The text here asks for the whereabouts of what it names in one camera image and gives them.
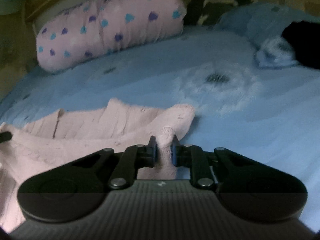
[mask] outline blue bedsheet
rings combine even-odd
[[[55,75],[35,68],[0,103],[0,123],[21,127],[59,108],[104,107],[112,97],[162,108],[190,103],[197,116],[182,142],[226,147],[301,179],[309,197],[300,218],[318,231],[320,72],[259,70],[255,52],[245,37],[197,26]],[[179,170],[178,178],[188,176]]]

